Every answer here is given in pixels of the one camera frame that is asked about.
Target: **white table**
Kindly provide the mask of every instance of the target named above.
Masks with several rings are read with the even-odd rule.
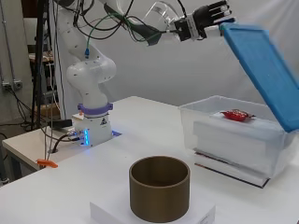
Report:
[[[113,128],[123,133],[0,188],[0,220],[5,224],[92,224],[89,202],[104,200],[127,181],[131,164],[152,155],[186,161],[192,182],[217,205],[216,224],[296,224],[299,219],[299,158],[265,189],[258,189],[194,166],[185,152],[176,107],[137,97],[111,111]]]

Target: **plastic container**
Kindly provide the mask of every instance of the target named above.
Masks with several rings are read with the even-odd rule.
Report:
[[[186,148],[269,178],[279,174],[296,152],[296,132],[286,133],[266,105],[212,96],[179,109]],[[232,109],[256,118],[238,122],[220,113]]]

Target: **red object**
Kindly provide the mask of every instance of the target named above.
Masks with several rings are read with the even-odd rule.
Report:
[[[246,119],[250,119],[255,117],[254,115],[251,115],[249,113],[246,113],[244,111],[233,109],[225,112],[221,112],[227,119],[244,122]]]
[[[58,165],[53,161],[45,161],[45,160],[41,160],[41,159],[37,160],[37,164],[38,165],[43,165],[43,166],[50,166],[52,168],[57,168],[58,167]]]

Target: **white platform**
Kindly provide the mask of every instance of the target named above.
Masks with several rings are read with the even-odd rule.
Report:
[[[191,186],[190,207],[182,218],[171,224],[213,224],[216,206],[205,199],[200,191]],[[137,217],[130,208],[129,183],[109,193],[108,198],[91,202],[91,217],[99,224],[147,224]]]

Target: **orange object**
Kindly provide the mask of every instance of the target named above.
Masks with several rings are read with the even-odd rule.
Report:
[[[41,159],[37,160],[37,164],[38,165],[43,165],[43,166],[50,166],[52,168],[57,168],[58,167],[58,165],[54,161],[46,161],[46,160],[41,160]]]

